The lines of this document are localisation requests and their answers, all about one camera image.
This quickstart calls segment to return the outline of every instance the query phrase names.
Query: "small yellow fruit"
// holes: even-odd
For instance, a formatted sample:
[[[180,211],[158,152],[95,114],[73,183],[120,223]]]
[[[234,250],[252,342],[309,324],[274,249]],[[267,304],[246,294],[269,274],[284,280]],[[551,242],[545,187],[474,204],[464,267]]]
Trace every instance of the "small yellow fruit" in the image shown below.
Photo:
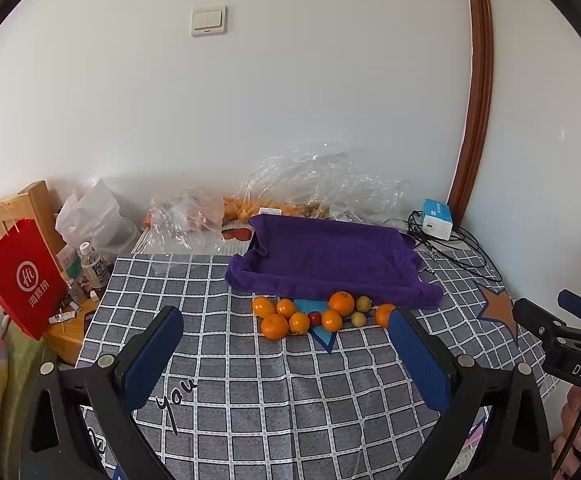
[[[265,296],[259,296],[253,300],[253,314],[264,319],[270,314],[275,314],[275,306]]]
[[[321,326],[323,326],[324,330],[337,332],[337,330],[341,330],[342,325],[343,319],[341,319],[337,311],[328,309],[321,314]]]
[[[356,327],[364,326],[366,324],[366,314],[355,312],[350,316],[350,322]]]
[[[305,334],[310,328],[310,319],[303,312],[296,312],[288,319],[291,334]]]
[[[357,298],[357,310],[359,312],[370,312],[370,308],[372,307],[372,301],[368,296],[360,296]]]
[[[277,314],[282,314],[286,319],[290,319],[294,313],[296,313],[297,308],[295,304],[290,300],[279,300],[276,306]]]

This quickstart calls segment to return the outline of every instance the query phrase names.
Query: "plastic bag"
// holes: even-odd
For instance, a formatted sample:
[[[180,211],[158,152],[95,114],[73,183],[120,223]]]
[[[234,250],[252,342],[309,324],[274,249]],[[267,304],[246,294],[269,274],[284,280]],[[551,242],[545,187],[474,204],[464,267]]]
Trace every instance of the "plastic bag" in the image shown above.
[[[147,246],[152,253],[216,254],[223,217],[221,195],[185,189],[176,197],[153,199]]]
[[[224,221],[245,223],[264,207],[289,216],[381,223],[398,214],[407,184],[362,172],[346,150],[319,144],[264,161],[234,197],[225,199]]]
[[[120,214],[119,203],[99,178],[83,182],[68,197],[55,229],[76,250],[90,242],[108,262],[129,253],[139,238],[139,229]]]

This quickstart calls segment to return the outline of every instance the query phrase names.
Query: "water bottle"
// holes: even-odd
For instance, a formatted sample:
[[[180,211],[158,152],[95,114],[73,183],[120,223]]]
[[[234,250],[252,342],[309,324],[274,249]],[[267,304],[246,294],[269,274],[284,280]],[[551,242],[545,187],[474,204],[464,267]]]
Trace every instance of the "water bottle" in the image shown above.
[[[110,280],[110,271],[101,254],[93,249],[90,242],[81,244],[79,252],[84,276],[88,282],[94,289],[105,288]]]

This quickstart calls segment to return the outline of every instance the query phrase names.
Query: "hand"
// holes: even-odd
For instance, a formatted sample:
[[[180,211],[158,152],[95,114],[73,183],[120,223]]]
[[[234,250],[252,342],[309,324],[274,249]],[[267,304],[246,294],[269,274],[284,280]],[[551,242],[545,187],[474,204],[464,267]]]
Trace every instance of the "hand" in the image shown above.
[[[581,388],[579,386],[573,386],[568,392],[567,399],[568,402],[561,409],[563,431],[555,439],[555,444],[553,445],[553,464],[555,464],[557,457],[561,453],[563,445],[566,443],[566,439],[574,426],[574,421],[577,419],[579,411],[581,410]],[[581,451],[581,427],[574,439],[573,447],[577,451]],[[561,470],[555,476],[555,480],[563,480],[563,474],[573,476],[580,463],[579,459],[574,455],[573,448],[570,448],[566,459],[561,464]]]

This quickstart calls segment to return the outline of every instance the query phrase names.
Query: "orange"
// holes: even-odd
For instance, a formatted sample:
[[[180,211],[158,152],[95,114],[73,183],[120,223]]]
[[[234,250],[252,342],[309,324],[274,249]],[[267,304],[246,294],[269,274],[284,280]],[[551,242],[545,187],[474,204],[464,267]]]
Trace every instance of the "orange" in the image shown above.
[[[375,310],[375,321],[379,326],[384,328],[388,328],[388,317],[390,317],[390,313],[397,308],[392,303],[384,303],[383,305],[379,305]]]
[[[328,308],[339,312],[342,317],[350,316],[355,310],[355,298],[348,292],[335,292],[328,300]]]
[[[343,325],[343,319],[341,316],[334,310],[327,310],[321,314],[321,326],[323,326],[324,330],[328,330],[328,332],[337,332],[337,330],[341,329]]]
[[[288,321],[282,314],[270,314],[262,321],[262,334],[273,341],[282,339],[288,333]]]
[[[275,313],[275,306],[268,298],[259,296],[253,300],[253,314],[264,319],[266,316]]]
[[[310,319],[303,312],[296,312],[288,319],[291,334],[305,334],[310,328]]]
[[[296,311],[295,304],[290,300],[279,300],[277,302],[277,314],[282,314],[286,319],[290,319],[290,316]]]

